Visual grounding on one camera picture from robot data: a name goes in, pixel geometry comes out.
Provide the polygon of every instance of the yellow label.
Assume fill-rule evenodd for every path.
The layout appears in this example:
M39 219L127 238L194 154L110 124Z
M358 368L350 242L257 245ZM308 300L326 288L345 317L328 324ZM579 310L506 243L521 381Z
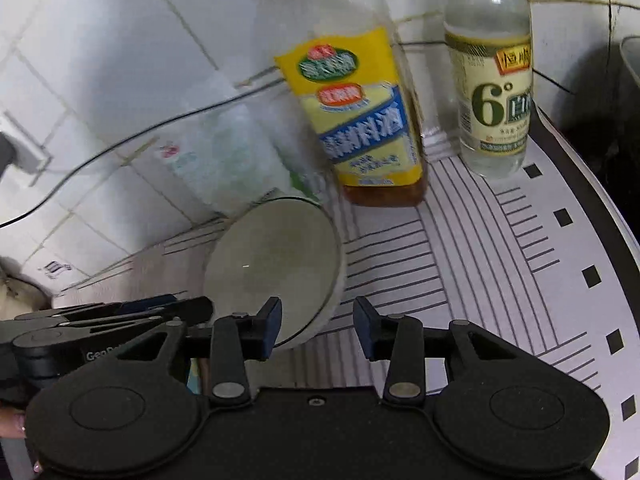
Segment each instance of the yellow label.
M480 40L446 34L464 140L488 155L524 149L531 115L531 36Z
M383 27L324 36L276 62L345 186L408 186L422 175L415 132Z

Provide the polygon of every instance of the green oval logo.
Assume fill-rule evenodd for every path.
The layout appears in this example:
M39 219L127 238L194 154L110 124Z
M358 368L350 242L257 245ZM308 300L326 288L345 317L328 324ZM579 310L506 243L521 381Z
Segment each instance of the green oval logo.
M350 50L328 45L309 50L298 63L298 71L309 81L336 81L358 69L358 56Z

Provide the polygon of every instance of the finger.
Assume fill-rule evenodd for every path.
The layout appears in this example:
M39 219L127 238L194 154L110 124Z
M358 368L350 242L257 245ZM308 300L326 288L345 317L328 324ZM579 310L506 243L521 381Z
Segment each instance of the finger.
M0 438L24 438L24 413L0 408Z

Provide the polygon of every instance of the fingernail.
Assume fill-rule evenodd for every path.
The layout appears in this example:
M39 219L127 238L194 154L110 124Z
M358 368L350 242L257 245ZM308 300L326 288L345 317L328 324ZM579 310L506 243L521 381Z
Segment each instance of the fingernail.
M24 413L16 413L14 415L15 427L24 433Z

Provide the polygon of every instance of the power outlet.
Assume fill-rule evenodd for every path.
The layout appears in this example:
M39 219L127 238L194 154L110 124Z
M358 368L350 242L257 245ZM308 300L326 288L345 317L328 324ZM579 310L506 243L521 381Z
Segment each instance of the power outlet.
M22 186L32 186L47 167L51 156L33 142L7 112L0 114L0 132L7 137L16 153L6 175Z

